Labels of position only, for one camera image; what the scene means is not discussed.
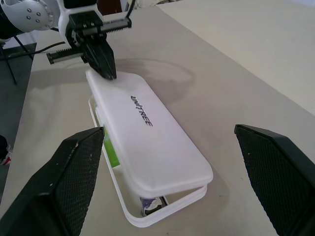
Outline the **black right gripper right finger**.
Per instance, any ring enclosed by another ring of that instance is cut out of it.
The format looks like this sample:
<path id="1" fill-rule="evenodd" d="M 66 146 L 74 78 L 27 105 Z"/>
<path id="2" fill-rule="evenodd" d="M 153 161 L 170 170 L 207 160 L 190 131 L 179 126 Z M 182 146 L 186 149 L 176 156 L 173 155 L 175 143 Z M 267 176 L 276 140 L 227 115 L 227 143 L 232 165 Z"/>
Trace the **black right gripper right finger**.
<path id="1" fill-rule="evenodd" d="M 279 236 L 315 236 L 315 163 L 288 137 L 237 124 L 234 133 L 257 198 Z"/>

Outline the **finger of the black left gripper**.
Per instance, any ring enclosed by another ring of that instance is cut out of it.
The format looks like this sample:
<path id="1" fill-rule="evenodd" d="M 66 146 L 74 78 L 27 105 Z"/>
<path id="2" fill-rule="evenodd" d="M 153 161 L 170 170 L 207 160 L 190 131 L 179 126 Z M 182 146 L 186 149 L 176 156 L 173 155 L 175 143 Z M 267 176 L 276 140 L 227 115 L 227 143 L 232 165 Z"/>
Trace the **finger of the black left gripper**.
<path id="1" fill-rule="evenodd" d="M 100 45 L 99 74 L 108 80 L 117 78 L 116 65 L 113 50 L 106 40 Z"/>
<path id="2" fill-rule="evenodd" d="M 100 44 L 87 42 L 83 43 L 82 49 L 90 67 L 101 77 L 109 79 L 108 63 L 103 47 Z"/>

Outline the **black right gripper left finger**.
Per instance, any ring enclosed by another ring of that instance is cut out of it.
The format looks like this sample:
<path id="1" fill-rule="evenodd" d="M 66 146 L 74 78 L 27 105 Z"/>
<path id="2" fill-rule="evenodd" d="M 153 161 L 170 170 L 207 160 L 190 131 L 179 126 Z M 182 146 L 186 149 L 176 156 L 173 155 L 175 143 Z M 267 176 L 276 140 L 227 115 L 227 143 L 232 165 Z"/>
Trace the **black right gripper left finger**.
<path id="1" fill-rule="evenodd" d="M 101 127 L 63 140 L 0 219 L 0 236 L 79 236 L 94 193 Z"/>

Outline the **white plastic pencil case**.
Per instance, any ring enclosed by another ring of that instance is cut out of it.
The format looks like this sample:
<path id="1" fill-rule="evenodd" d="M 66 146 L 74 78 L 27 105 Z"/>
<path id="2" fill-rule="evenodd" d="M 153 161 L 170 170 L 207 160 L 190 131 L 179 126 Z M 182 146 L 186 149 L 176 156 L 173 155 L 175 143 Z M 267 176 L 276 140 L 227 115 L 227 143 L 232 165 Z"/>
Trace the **white plastic pencil case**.
<path id="1" fill-rule="evenodd" d="M 212 168 L 146 81 L 125 72 L 109 81 L 92 69 L 86 78 L 94 124 L 105 126 L 120 163 L 111 167 L 103 144 L 126 219 L 145 228 L 203 198 Z M 140 197 L 163 197 L 165 206 L 143 216 Z"/>

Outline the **red white shoe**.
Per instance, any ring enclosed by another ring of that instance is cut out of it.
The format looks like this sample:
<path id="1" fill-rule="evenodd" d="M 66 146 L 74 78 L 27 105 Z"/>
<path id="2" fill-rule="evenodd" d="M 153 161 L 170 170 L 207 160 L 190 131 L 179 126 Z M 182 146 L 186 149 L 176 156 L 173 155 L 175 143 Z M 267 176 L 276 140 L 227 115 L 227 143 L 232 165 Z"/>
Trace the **red white shoe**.
<path id="1" fill-rule="evenodd" d="M 8 145 L 5 151 L 5 155 L 0 158 L 0 165 L 9 165 L 12 159 L 12 149 L 11 146 Z"/>

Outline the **black tripod stand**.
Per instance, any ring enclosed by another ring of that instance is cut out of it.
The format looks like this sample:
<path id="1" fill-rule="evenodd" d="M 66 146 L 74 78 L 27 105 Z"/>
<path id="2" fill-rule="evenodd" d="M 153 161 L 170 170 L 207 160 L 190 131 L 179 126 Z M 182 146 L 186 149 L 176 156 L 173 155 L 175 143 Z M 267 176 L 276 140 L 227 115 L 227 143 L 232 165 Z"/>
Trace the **black tripod stand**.
<path id="1" fill-rule="evenodd" d="M 22 55 L 20 57 L 28 56 L 31 60 L 33 60 L 33 55 L 27 50 L 27 48 L 20 41 L 20 39 L 17 36 L 14 36 L 14 39 L 17 41 L 17 43 L 20 45 L 20 47 L 24 50 L 24 52 L 22 53 Z M 10 66 L 10 63 L 9 63 L 9 56 L 6 55 L 6 53 L 5 53 L 4 49 L 3 49 L 4 45 L 5 45 L 5 42 L 0 43 L 0 56 L 2 56 L 1 60 L 5 62 L 5 65 L 6 65 L 7 69 L 8 69 L 8 71 L 9 71 L 9 74 L 11 76 L 13 84 L 17 85 L 17 82 L 16 82 L 16 79 L 15 79 L 13 70 L 12 70 L 12 68 Z"/>

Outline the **purple white eraser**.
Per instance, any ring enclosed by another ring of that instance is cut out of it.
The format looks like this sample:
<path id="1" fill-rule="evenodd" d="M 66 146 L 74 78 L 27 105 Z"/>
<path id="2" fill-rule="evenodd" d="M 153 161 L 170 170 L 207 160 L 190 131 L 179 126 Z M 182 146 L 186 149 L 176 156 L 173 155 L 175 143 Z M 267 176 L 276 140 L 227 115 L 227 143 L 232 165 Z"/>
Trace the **purple white eraser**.
<path id="1" fill-rule="evenodd" d="M 162 209 L 165 206 L 164 198 L 157 197 L 153 199 L 146 199 L 140 197 L 141 205 L 142 205 L 142 215 L 147 216 L 159 209 Z"/>

